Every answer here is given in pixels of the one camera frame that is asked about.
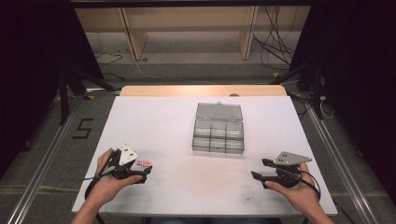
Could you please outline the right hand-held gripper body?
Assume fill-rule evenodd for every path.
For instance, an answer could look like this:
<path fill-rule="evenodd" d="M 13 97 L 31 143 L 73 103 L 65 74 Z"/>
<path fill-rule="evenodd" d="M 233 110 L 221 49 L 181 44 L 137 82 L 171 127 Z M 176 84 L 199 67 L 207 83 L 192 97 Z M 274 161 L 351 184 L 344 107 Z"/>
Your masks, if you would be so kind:
<path fill-rule="evenodd" d="M 301 178 L 299 165 L 310 161 L 312 161 L 310 157 L 287 151 L 281 152 L 271 164 L 276 169 L 275 182 L 285 188 L 296 186 Z"/>

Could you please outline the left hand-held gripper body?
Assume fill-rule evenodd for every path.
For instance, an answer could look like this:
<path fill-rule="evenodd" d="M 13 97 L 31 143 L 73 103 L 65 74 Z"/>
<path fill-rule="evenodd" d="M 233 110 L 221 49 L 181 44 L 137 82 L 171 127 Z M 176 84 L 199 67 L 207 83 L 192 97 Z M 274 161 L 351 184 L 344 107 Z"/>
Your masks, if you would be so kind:
<path fill-rule="evenodd" d="M 110 156 L 110 161 L 106 173 L 113 175 L 117 179 L 125 179 L 133 175 L 132 165 L 138 158 L 136 152 L 124 145 L 122 149 L 116 149 Z"/>

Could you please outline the clear plastic compartment box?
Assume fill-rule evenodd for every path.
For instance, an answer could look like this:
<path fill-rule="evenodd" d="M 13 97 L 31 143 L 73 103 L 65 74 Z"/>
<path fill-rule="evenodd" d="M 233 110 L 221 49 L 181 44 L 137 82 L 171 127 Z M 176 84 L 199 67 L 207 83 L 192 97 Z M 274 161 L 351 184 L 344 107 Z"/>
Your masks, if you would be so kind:
<path fill-rule="evenodd" d="M 193 137 L 194 151 L 243 154 L 244 123 L 240 105 L 199 103 Z"/>

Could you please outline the person's right hand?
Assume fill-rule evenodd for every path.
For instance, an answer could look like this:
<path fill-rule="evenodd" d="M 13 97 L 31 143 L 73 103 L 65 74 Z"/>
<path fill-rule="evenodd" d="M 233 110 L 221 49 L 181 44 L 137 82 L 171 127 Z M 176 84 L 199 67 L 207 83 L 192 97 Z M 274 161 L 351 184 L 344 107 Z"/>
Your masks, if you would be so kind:
<path fill-rule="evenodd" d="M 299 183 L 293 188 L 285 188 L 273 181 L 265 181 L 265 186 L 282 194 L 290 204 L 308 219 L 314 221 L 313 215 L 322 212 L 316 192 L 305 183 Z"/>

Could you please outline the person's left hand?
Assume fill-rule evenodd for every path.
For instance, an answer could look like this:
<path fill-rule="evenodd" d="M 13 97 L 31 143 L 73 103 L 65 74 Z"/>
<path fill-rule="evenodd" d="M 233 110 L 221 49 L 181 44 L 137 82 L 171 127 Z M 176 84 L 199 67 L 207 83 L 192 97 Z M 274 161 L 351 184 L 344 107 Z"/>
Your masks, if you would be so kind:
<path fill-rule="evenodd" d="M 125 179 L 117 179 L 112 175 L 105 175 L 92 188 L 85 204 L 99 210 L 104 204 L 115 198 L 118 192 L 142 179 L 141 175 L 130 176 Z"/>

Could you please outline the light wooden table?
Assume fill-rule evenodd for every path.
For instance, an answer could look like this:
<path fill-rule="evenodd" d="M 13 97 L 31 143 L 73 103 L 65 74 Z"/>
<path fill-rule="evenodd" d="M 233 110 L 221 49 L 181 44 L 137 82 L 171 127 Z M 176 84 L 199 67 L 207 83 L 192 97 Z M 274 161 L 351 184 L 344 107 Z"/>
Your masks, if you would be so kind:
<path fill-rule="evenodd" d="M 120 96 L 286 96 L 280 85 L 154 85 L 125 86 Z"/>

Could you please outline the black tripod stand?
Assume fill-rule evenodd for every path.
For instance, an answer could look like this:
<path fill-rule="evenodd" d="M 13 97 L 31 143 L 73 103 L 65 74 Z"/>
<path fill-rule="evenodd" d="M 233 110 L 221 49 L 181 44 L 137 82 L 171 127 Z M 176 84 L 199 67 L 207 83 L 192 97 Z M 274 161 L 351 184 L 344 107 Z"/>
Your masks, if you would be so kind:
<path fill-rule="evenodd" d="M 82 79 L 87 79 L 91 83 L 102 87 L 106 91 L 119 91 L 120 88 L 113 87 L 107 84 L 103 80 L 94 77 L 85 71 L 78 69 L 76 67 L 66 67 L 61 71 L 59 75 L 59 95 L 61 101 L 61 121 L 60 124 L 63 125 L 67 118 L 69 117 L 69 105 L 67 88 L 71 90 L 76 96 L 83 96 L 87 89 L 82 83 Z"/>
<path fill-rule="evenodd" d="M 284 76 L 278 77 L 270 82 L 270 85 L 280 85 L 284 81 L 300 75 L 301 78 L 298 81 L 298 89 L 300 91 L 311 90 L 313 92 L 313 109 L 319 119 L 323 119 L 320 104 L 321 96 L 321 74 L 317 63 L 303 63 L 297 67 L 289 70 Z"/>

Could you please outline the black curtain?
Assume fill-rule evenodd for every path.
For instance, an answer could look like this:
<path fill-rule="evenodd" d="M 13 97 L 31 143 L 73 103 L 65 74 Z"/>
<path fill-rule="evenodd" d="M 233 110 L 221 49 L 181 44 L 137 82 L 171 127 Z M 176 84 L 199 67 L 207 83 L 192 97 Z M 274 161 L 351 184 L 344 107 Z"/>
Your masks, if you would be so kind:
<path fill-rule="evenodd" d="M 335 112 L 396 204 L 396 0 L 308 0 L 292 67 L 315 58 Z"/>
<path fill-rule="evenodd" d="M 59 75 L 102 72 L 70 0 L 0 0 L 0 178 L 44 117 Z"/>

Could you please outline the light wooden shelf unit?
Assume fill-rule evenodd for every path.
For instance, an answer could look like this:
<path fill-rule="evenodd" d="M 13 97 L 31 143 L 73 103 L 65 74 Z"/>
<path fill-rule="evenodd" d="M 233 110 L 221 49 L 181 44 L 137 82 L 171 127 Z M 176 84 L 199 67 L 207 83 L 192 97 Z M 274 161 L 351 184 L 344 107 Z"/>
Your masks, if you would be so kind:
<path fill-rule="evenodd" d="M 281 7 L 111 7 L 78 8 L 86 33 L 123 33 L 129 51 L 139 60 L 152 32 L 235 32 L 241 57 L 249 57 L 252 36 L 275 26 L 301 31 L 309 6 Z"/>

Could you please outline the metal floor rail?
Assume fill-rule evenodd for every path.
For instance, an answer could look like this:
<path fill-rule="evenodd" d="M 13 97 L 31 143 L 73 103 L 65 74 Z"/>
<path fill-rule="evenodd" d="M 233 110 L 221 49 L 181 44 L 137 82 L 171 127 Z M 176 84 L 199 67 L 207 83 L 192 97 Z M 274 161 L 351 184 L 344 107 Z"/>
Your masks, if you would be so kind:
<path fill-rule="evenodd" d="M 308 142 L 323 174 L 338 215 L 337 223 L 379 224 L 374 208 L 364 195 L 357 173 L 352 172 L 357 156 L 344 157 L 336 144 L 326 119 L 320 119 L 313 109 L 311 99 L 300 93 L 288 93 L 294 103 L 300 122 L 303 124 Z"/>
<path fill-rule="evenodd" d="M 115 100 L 91 91 L 69 98 L 61 123 L 56 98 L 43 121 L 0 179 L 0 224 L 68 224 L 82 180 Z"/>

